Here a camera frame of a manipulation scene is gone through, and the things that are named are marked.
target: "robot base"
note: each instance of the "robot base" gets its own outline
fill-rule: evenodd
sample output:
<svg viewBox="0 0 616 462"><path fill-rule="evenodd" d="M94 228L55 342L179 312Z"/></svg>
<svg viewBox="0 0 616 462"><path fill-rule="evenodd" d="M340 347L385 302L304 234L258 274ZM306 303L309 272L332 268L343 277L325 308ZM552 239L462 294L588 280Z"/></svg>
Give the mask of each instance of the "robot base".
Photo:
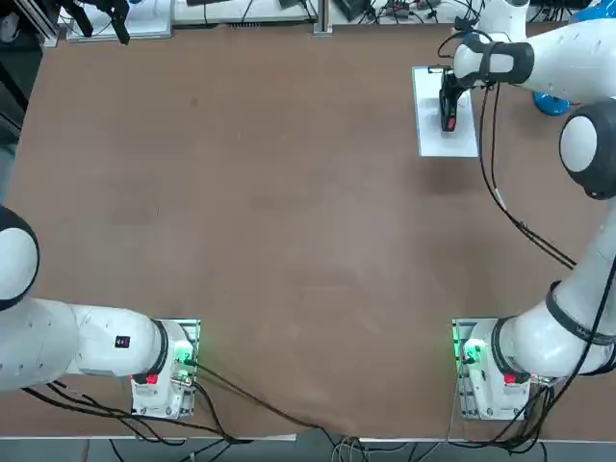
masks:
<svg viewBox="0 0 616 462"><path fill-rule="evenodd" d="M131 379L133 413L144 416L178 419L194 411L193 378L196 369L182 363L197 361L199 320L159 320L167 331L167 360L161 373L148 376L147 383Z"/></svg>
<svg viewBox="0 0 616 462"><path fill-rule="evenodd" d="M496 321L455 319L452 323L458 395L465 419L510 421L528 402L530 381L506 383L494 362L490 342Z"/></svg>

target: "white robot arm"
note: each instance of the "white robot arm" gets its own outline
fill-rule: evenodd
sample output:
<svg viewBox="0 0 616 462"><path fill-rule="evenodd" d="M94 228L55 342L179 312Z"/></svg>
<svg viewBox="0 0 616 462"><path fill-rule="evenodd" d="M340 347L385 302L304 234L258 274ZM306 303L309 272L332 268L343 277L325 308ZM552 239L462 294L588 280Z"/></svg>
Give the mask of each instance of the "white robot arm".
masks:
<svg viewBox="0 0 616 462"><path fill-rule="evenodd" d="M560 156L590 197L607 200L608 213L582 260L544 300L518 317L475 326L466 357L481 419L513 418L526 403L531 376L572 373L616 257L616 26L596 19L526 38L526 9L526 1L488 0L476 28L489 38L464 37L449 81L460 89L509 83L585 104L565 123ZM611 366L615 345L612 293L580 372Z"/></svg>
<svg viewBox="0 0 616 462"><path fill-rule="evenodd" d="M66 373L131 376L133 408L177 418L193 408L195 345L183 327L117 308L29 298L39 271L32 228L0 206L0 392Z"/></svg>

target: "blue object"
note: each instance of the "blue object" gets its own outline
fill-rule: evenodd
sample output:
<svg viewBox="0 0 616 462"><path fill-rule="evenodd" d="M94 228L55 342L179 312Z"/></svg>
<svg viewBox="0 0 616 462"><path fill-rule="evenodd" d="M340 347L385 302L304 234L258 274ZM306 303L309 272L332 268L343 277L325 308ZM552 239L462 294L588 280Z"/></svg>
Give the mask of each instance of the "blue object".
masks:
<svg viewBox="0 0 616 462"><path fill-rule="evenodd" d="M591 19L609 19L616 17L616 0L603 0L594 7L585 8L574 13L569 22L581 22ZM543 114L548 116L561 116L569 111L571 103L559 98L548 95L547 93L532 93L532 100L535 106Z"/></svg>
<svg viewBox="0 0 616 462"><path fill-rule="evenodd" d="M537 91L532 93L532 100L535 102L537 109L548 116L562 116L571 107L571 103L566 99L556 98L547 93L539 93Z"/></svg>

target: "wooden surface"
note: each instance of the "wooden surface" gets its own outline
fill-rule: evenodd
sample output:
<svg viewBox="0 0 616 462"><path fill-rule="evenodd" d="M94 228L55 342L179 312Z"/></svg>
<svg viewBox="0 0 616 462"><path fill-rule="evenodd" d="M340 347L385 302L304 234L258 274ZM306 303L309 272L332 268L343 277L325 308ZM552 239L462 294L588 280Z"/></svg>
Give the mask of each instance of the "wooden surface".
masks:
<svg viewBox="0 0 616 462"><path fill-rule="evenodd" d="M296 416L446 437L451 319L521 313L564 274L490 202L476 159L418 157L411 66L437 63L448 33L216 29L46 52L8 200L40 240L34 295L201 318L201 361ZM499 121L510 210L579 256L604 204L559 163L564 118L505 88ZM128 405L115 380L72 383ZM544 436L614 439L614 385L577 382ZM212 393L231 433L295 429ZM125 434L19 392L0 403L3 435ZM455 413L452 436L494 428Z"/></svg>

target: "floor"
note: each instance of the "floor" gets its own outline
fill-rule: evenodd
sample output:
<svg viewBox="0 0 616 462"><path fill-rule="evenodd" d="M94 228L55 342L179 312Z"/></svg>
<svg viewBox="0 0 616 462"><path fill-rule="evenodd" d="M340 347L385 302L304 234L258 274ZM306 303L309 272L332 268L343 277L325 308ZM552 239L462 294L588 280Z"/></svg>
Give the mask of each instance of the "floor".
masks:
<svg viewBox="0 0 616 462"><path fill-rule="evenodd" d="M168 448L161 445L150 445L133 440L116 440L117 451L125 462L180 462L189 457L191 451L198 450L212 440L194 440L180 448ZM375 448L395 448L399 445L373 445ZM414 459L417 460L431 443L419 443ZM195 458L207 462L216 455L220 446L204 451ZM393 453L374 453L372 462L405 462L408 460L412 445L404 450ZM593 462L613 461L616 456L616 445L585 444L585 443L547 443L549 460L554 462L573 462L592 460ZM108 440L3 440L0 441L0 453L4 462L38 462L41 460L62 460L63 462L113 462L116 456ZM346 452L342 455L345 462L352 462ZM510 458L501 449L459 449L445 444L437 448L429 458L430 462L540 462L543 460L539 447L526 454L513 455ZM257 441L248 446L233 447L217 459L219 462L232 461L267 461L294 462L329 461L331 446L324 441L322 435L305 432L299 435L296 442ZM353 459L361 461L361 455L356 453Z"/></svg>

